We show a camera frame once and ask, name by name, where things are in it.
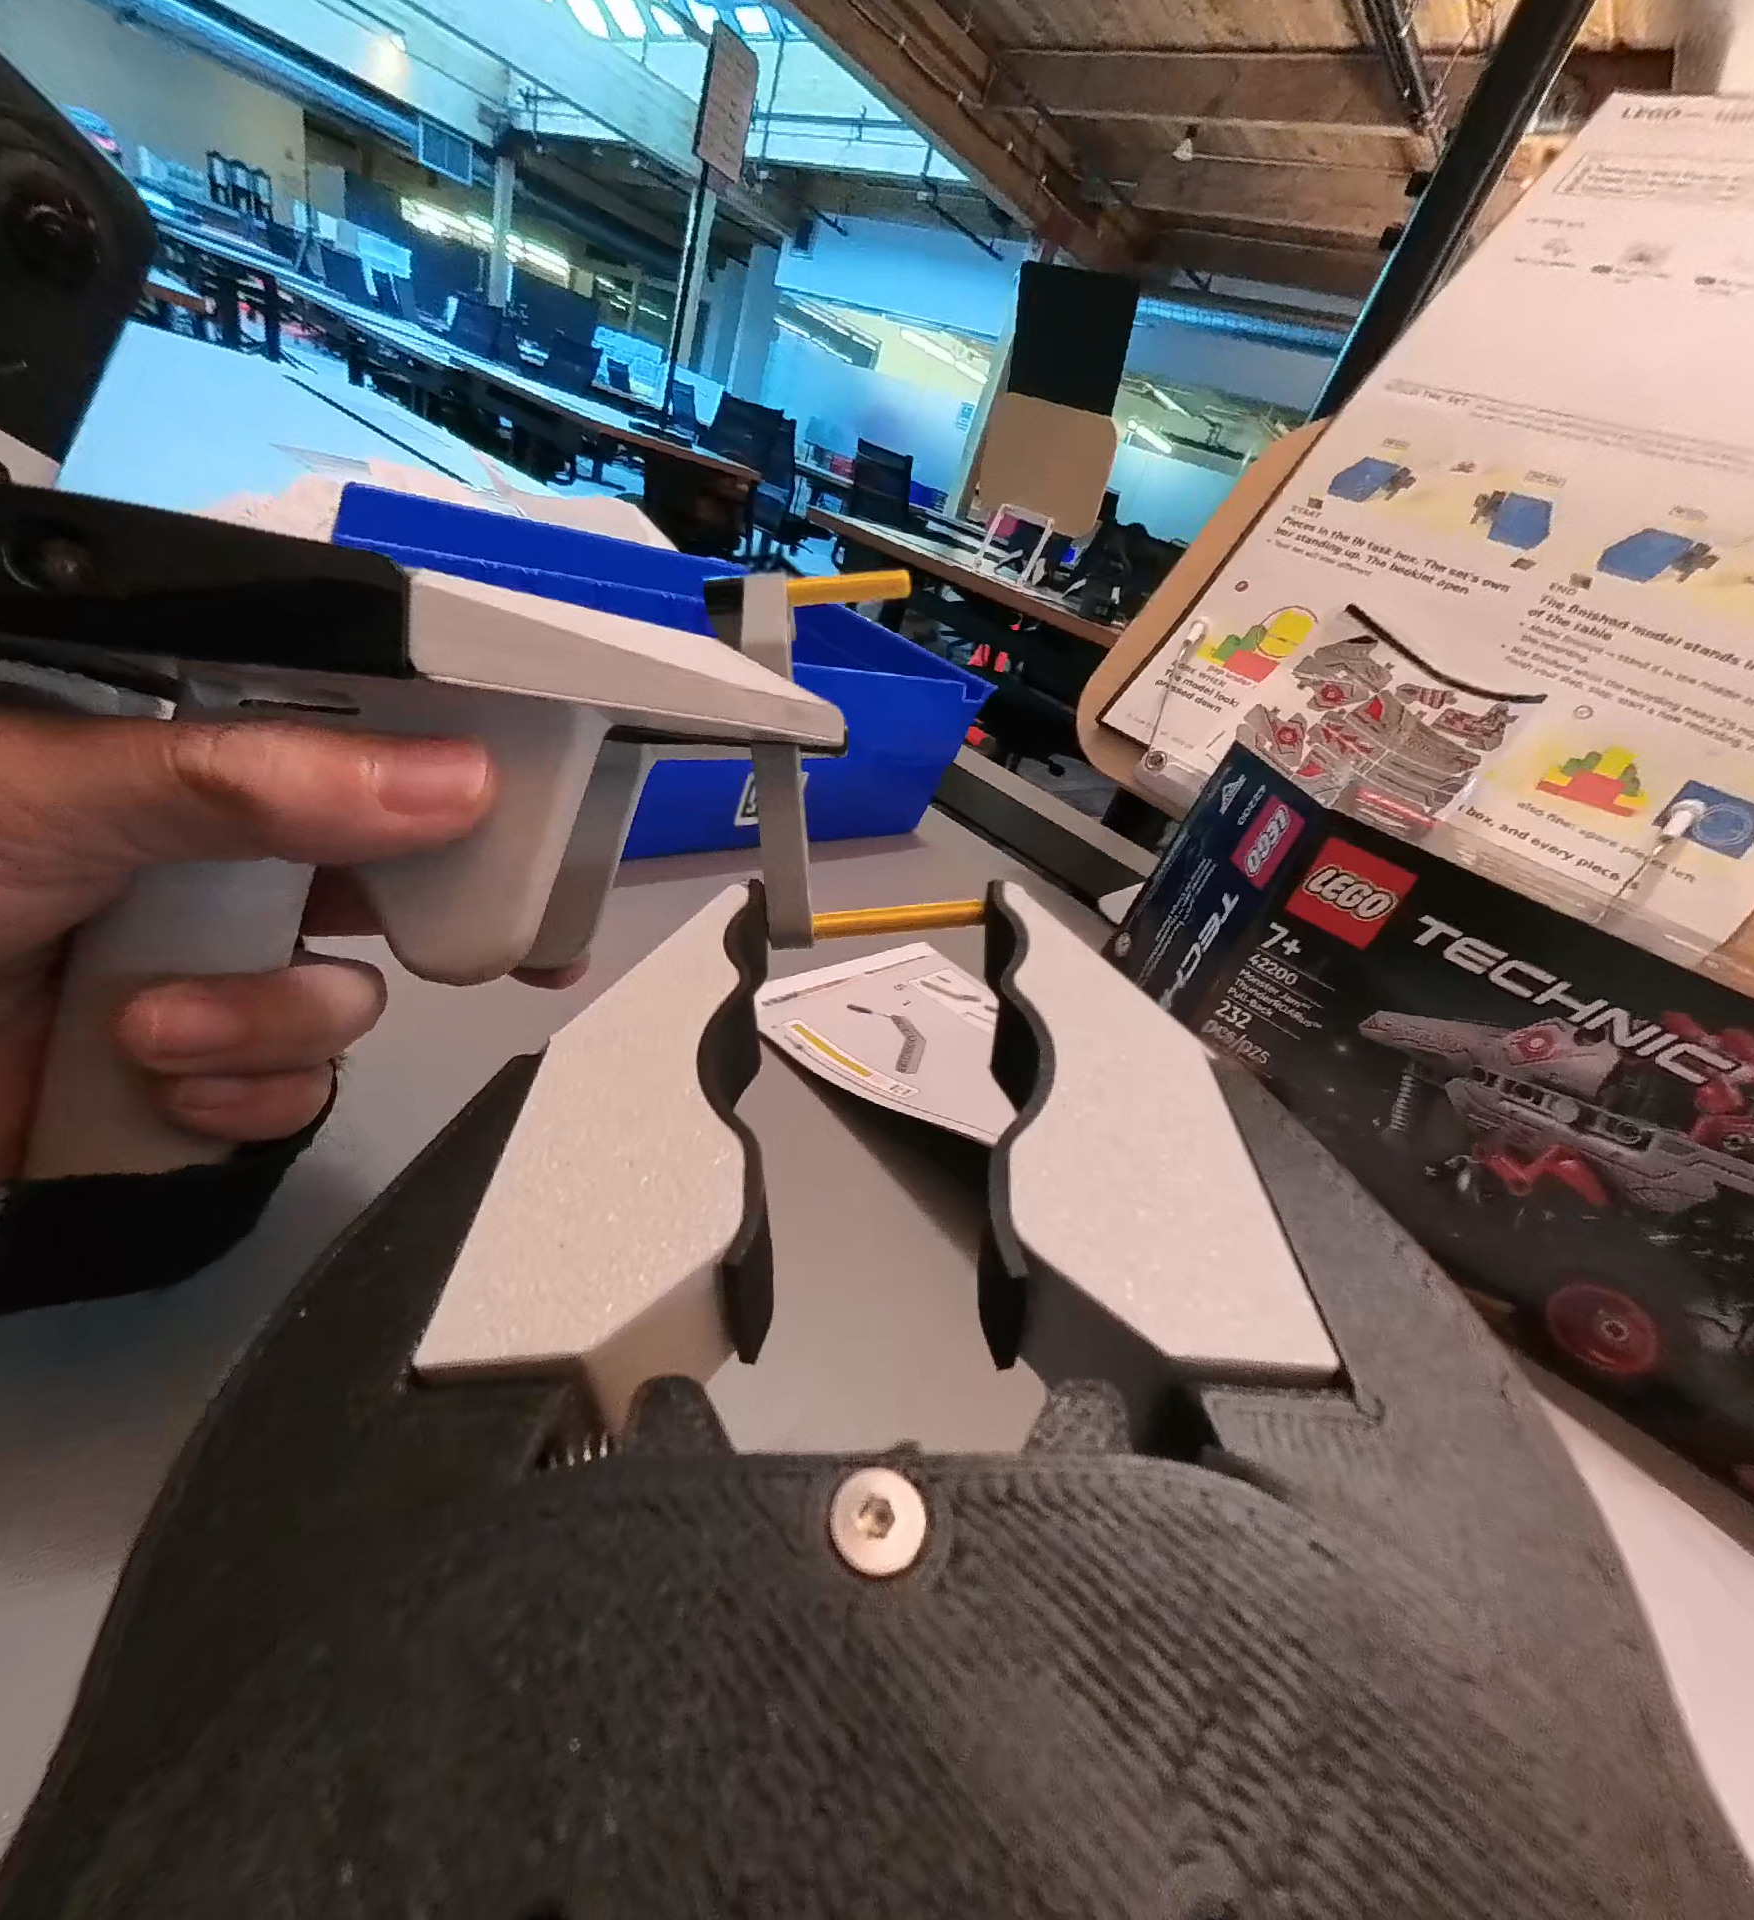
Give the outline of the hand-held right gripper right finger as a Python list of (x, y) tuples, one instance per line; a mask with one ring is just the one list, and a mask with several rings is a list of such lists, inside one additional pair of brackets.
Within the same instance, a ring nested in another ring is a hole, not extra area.
[(1003, 1371), (1120, 1396), (1327, 1389), (1343, 1371), (1200, 1042), (1017, 883), (986, 895), (978, 1319)]

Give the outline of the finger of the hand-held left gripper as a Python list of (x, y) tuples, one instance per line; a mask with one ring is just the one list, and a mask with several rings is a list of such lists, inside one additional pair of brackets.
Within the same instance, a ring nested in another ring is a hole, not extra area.
[(650, 743), (604, 744), (573, 827), (573, 963), (581, 965), (614, 890), (634, 808), (656, 761)]
[(470, 836), (360, 867), (396, 959), (442, 985), (573, 963), (573, 827), (605, 743), (650, 743), (656, 759), (846, 751), (840, 709), (786, 693), (739, 641), (456, 575), (408, 577), (408, 657), (408, 680), (357, 679), (357, 723), (478, 739), (493, 768)]

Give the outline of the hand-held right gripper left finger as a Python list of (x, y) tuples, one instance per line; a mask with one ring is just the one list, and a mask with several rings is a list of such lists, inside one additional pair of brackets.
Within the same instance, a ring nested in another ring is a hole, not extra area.
[(768, 1201), (765, 890), (727, 886), (547, 1044), (414, 1351), (419, 1378), (574, 1378), (602, 1419), (653, 1378), (758, 1361)]

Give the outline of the grey angled toy beam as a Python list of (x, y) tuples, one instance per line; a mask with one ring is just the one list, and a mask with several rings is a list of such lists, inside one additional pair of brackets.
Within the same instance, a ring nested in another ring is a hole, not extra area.
[[(739, 649), (780, 679), (786, 693), (802, 692), (792, 676), (792, 619), (782, 575), (749, 575), (742, 583)], [(768, 943), (813, 948), (816, 930), (798, 746), (752, 746), (752, 796)]]

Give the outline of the person's left hand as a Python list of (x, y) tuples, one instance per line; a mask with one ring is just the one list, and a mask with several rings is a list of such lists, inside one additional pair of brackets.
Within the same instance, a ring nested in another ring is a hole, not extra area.
[[(0, 1186), (21, 1172), (67, 935), (142, 869), (351, 869), (450, 846), (492, 803), (466, 739), (0, 712)], [(172, 1124), (246, 1145), (320, 1117), (382, 1010), (375, 967), (299, 959), (157, 978), (112, 1017), (112, 1044)]]

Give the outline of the long wooden table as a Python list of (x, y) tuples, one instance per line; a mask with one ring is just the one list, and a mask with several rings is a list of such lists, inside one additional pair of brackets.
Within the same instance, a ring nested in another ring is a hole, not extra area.
[(1015, 583), (990, 570), (986, 564), (977, 564), (975, 555), (954, 549), (951, 542), (937, 542), (926, 536), (897, 531), (860, 515), (843, 515), (820, 507), (809, 507), (805, 521), (831, 541), (880, 553), (903, 564), (914, 577), (922, 575), (937, 580), (972, 603), (997, 607), (1018, 619), (1075, 636), (1104, 653), (1124, 634), (1124, 622), (1094, 619), (1075, 610), (1053, 590)]
[(674, 442), (668, 435), (651, 433), (647, 425), (638, 423), (634, 415), (616, 406), (551, 388), (528, 374), (466, 353), (416, 327), (386, 326), (382, 319), (351, 307), (331, 317), (325, 326), (326, 332), (334, 332), (341, 340), (351, 344), (346, 353), (357, 362), (377, 366), (386, 365), (390, 370), (401, 365), (416, 374), (428, 370), (430, 374), (459, 382), (473, 405), (493, 411), (500, 418), (526, 418), (542, 423), (561, 419), (581, 431), (588, 439), (602, 443), (602, 447), (618, 447), (627, 453), (637, 464), (688, 468), (693, 469), (705, 486), (719, 486), (729, 491), (742, 491), (745, 497), (761, 484), (761, 474), (754, 468), (719, 456), (718, 453), (706, 453), (693, 443)]

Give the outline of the blue plastic bin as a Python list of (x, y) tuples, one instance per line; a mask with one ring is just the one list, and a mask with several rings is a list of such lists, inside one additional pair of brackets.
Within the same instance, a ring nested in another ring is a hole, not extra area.
[[(334, 538), (383, 557), (598, 612), (709, 636), (702, 583), (745, 569), (542, 521), (399, 500), (386, 515), (346, 513)], [(851, 609), (794, 610), (802, 690), (840, 709), (846, 754), (808, 758), (813, 842), (909, 835), (954, 761), (993, 685)], [(641, 792), (627, 858), (754, 849), (746, 759), (659, 763)]]

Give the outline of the toy instruction booklet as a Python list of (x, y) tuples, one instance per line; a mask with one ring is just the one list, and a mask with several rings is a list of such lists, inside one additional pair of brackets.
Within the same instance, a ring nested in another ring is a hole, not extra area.
[(926, 941), (768, 982), (758, 1032), (809, 1079), (893, 1117), (994, 1145), (1012, 1101), (990, 1055), (998, 1005)]

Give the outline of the black toy set box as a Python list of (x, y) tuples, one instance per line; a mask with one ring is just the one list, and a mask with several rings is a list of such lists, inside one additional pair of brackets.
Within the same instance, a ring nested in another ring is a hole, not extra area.
[(1754, 1501), (1754, 999), (1246, 746), (1107, 954), (1517, 1350)]

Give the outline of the tan cardboard panel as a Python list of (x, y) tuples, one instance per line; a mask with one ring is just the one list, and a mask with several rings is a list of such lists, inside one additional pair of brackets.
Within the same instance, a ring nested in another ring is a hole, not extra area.
[(1109, 415), (998, 393), (972, 473), (975, 513), (990, 522), (1012, 510), (1046, 521), (1053, 533), (1083, 538), (1102, 521), (1118, 447)]

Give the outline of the grey red sticker sheet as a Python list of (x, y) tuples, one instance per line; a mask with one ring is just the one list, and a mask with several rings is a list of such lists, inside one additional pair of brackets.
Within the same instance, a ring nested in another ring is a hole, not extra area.
[(1273, 693), (1244, 712), (1232, 743), (1322, 803), (1421, 830), (1464, 799), (1546, 703), (1536, 690), (1437, 667), (1345, 607), (1327, 636), (1275, 671)]

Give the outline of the hanging sign board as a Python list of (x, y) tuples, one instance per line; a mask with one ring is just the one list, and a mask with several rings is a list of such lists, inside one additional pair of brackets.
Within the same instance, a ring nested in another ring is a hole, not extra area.
[(725, 17), (718, 17), (706, 39), (693, 157), (705, 181), (723, 190), (742, 181), (758, 80), (760, 63), (751, 44)]

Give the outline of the black panel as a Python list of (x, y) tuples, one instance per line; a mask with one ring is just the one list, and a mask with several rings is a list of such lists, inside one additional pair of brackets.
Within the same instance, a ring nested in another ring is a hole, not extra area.
[(1124, 275), (1022, 264), (1003, 388), (1111, 418), (1124, 382), (1138, 296), (1138, 282)]

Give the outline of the printed instruction sheet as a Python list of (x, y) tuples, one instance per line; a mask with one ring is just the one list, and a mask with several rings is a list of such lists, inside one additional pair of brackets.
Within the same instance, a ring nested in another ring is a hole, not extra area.
[(1428, 825), (1712, 946), (1754, 910), (1754, 99), (1601, 107), (1107, 720), (1209, 775), (1345, 607), (1547, 696)]

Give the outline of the black metal pole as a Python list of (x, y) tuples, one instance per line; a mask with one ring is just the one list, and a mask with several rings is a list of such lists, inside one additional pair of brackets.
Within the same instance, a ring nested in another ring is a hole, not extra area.
[(1556, 84), (1592, 6), (1515, 5), (1504, 37), (1305, 418), (1310, 423), (1343, 409), (1459, 264), (1464, 241)]

